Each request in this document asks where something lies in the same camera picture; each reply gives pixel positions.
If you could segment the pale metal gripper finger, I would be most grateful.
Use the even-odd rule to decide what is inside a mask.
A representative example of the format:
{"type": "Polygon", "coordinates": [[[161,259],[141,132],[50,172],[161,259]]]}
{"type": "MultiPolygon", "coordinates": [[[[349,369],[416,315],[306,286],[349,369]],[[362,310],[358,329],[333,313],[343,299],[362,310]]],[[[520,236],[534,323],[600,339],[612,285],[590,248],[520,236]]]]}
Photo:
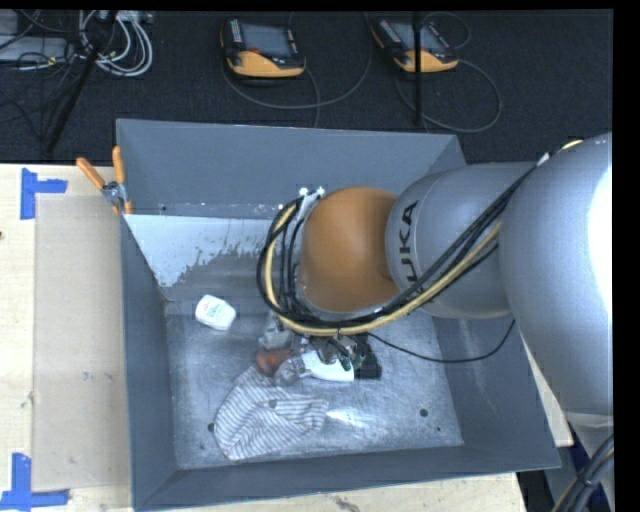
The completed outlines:
{"type": "Polygon", "coordinates": [[[270,316],[265,323],[262,335],[258,339],[264,350],[284,350],[292,346],[292,331],[277,316],[270,316]]]}
{"type": "Polygon", "coordinates": [[[307,368],[302,356],[286,359],[276,370],[274,381],[278,386],[289,386],[307,377],[307,368]]]}

